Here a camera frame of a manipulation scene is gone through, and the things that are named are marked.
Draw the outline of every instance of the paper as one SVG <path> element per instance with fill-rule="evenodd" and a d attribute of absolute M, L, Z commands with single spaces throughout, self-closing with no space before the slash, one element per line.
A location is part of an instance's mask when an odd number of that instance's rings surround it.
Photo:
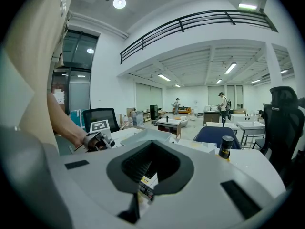
<path fill-rule="evenodd" d="M 59 104 L 64 104 L 64 92 L 61 89 L 55 89 L 53 95 Z"/>

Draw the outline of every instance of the man with backpack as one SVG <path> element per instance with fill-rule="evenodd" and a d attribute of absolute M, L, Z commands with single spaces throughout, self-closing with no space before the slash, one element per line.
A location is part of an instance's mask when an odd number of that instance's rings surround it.
<path fill-rule="evenodd" d="M 221 104 L 218 105 L 218 108 L 220 110 L 221 120 L 222 120 L 222 123 L 223 123 L 223 126 L 224 126 L 226 116 L 227 116 L 227 114 L 230 110 L 230 107 L 231 107 L 231 102 L 228 101 L 228 99 L 224 96 L 223 92 L 219 93 L 218 96 L 221 97 Z"/>

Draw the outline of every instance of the black office chair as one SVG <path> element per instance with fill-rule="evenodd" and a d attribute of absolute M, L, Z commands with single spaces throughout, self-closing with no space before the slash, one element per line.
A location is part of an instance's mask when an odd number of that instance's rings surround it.
<path fill-rule="evenodd" d="M 113 108 L 88 109 L 82 113 L 84 116 L 86 132 L 90 132 L 90 124 L 100 120 L 108 120 L 110 132 L 120 130 L 116 122 L 115 112 Z"/>
<path fill-rule="evenodd" d="M 285 183 L 285 177 L 291 172 L 292 155 L 302 134 L 304 115 L 298 109 L 298 99 L 294 90 L 288 86 L 270 89 L 271 104 L 264 106 L 266 139 L 261 152 L 265 155 L 272 150 L 270 163 Z"/>

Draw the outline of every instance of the black tape strip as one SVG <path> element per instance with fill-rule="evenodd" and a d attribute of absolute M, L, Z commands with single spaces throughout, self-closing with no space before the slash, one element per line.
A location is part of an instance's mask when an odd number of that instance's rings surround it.
<path fill-rule="evenodd" d="M 81 160 L 81 161 L 76 161 L 76 162 L 65 164 L 65 166 L 68 170 L 71 170 L 71 169 L 74 169 L 77 167 L 85 166 L 87 164 L 89 164 L 89 162 L 87 160 Z"/>

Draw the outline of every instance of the person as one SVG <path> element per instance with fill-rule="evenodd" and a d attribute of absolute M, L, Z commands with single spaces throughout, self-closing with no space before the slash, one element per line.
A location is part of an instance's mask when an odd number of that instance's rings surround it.
<path fill-rule="evenodd" d="M 61 109 L 51 93 L 53 69 L 63 66 L 62 44 L 71 0 L 28 0 L 11 23 L 3 52 L 34 94 L 19 123 L 21 130 L 57 147 L 53 130 L 76 147 L 86 132 Z"/>
<path fill-rule="evenodd" d="M 227 103 L 228 103 L 228 100 L 227 98 L 224 96 L 224 93 L 223 92 L 220 92 L 218 94 L 218 96 L 221 98 L 221 104 L 218 105 L 218 108 L 220 110 L 220 114 L 221 114 L 221 120 L 222 120 L 222 123 L 223 123 L 223 126 L 225 124 L 225 119 L 226 119 L 226 116 L 227 116 Z"/>
<path fill-rule="evenodd" d="M 179 105 L 181 104 L 180 102 L 179 102 L 179 98 L 176 98 L 176 102 L 175 102 L 175 104 L 174 104 L 174 107 L 175 107 L 175 113 L 174 113 L 174 115 L 177 115 L 178 114 L 178 111 L 179 111 Z"/>
<path fill-rule="evenodd" d="M 259 123 L 265 124 L 265 119 L 264 119 L 264 112 L 263 110 L 258 111 L 258 118 L 257 121 Z"/>

